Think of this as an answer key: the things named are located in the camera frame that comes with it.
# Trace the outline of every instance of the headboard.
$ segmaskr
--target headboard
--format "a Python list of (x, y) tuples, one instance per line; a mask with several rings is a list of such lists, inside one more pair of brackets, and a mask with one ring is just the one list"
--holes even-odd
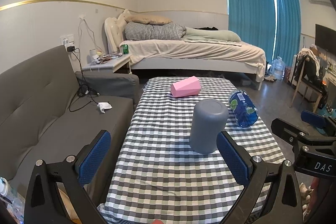
[(131, 15), (129, 10), (124, 10), (118, 19), (108, 17), (105, 20), (104, 29), (108, 41), (109, 53), (117, 52), (119, 45), (126, 40), (124, 30), (127, 25), (125, 18)]

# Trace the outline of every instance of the curtain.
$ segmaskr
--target curtain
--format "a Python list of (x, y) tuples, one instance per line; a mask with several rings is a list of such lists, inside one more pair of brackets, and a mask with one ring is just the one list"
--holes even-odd
[(274, 0), (229, 0), (229, 30), (262, 48), (271, 61), (275, 34)]
[(287, 66), (292, 65), (293, 55), (298, 53), (301, 34), (301, 10), (299, 0), (277, 0), (278, 24), (274, 58), (282, 57)]

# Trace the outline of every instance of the plastic bottle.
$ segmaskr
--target plastic bottle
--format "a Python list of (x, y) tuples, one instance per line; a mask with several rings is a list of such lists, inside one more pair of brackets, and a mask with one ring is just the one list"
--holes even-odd
[(5, 178), (2, 177), (0, 177), (0, 195), (12, 203), (12, 205), (8, 205), (8, 210), (13, 212), (13, 215), (19, 220), (20, 223), (23, 223), (25, 199), (10, 186)]
[(258, 120), (258, 110), (244, 90), (232, 91), (228, 103), (235, 114), (237, 124), (241, 128), (250, 127)]
[(285, 63), (282, 61), (282, 58), (278, 56), (278, 59), (273, 61), (273, 75), (276, 79), (281, 80), (284, 74)]

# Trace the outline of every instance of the gray cup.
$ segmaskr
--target gray cup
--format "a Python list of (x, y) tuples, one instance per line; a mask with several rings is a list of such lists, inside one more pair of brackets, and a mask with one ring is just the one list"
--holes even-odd
[(189, 145), (197, 153), (217, 150), (216, 138), (223, 131), (229, 115), (226, 105), (214, 99), (204, 99), (194, 107)]

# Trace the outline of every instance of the silver bolt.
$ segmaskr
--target silver bolt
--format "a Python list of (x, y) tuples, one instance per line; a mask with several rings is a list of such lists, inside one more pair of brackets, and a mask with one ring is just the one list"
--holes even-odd
[(43, 163), (43, 160), (37, 160), (36, 163), (35, 163), (35, 165), (36, 166), (41, 166), (42, 163)]
[(75, 156), (71, 155), (67, 157), (67, 162), (73, 162), (75, 160)]
[(259, 156), (253, 156), (252, 158), (255, 162), (261, 162), (261, 158)]
[(289, 160), (285, 160), (285, 165), (290, 167), (290, 166), (292, 166), (292, 163)]

